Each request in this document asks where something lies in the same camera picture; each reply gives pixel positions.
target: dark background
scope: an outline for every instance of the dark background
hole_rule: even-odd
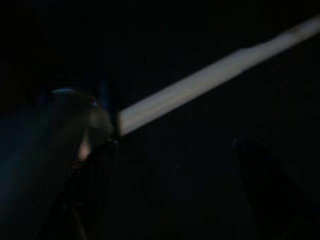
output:
[[[1,15],[1,112],[34,103],[52,63],[103,70],[121,110],[318,10],[315,0],[12,3]],[[318,35],[125,136],[101,238],[254,239],[234,138],[269,149],[319,199],[319,43]]]

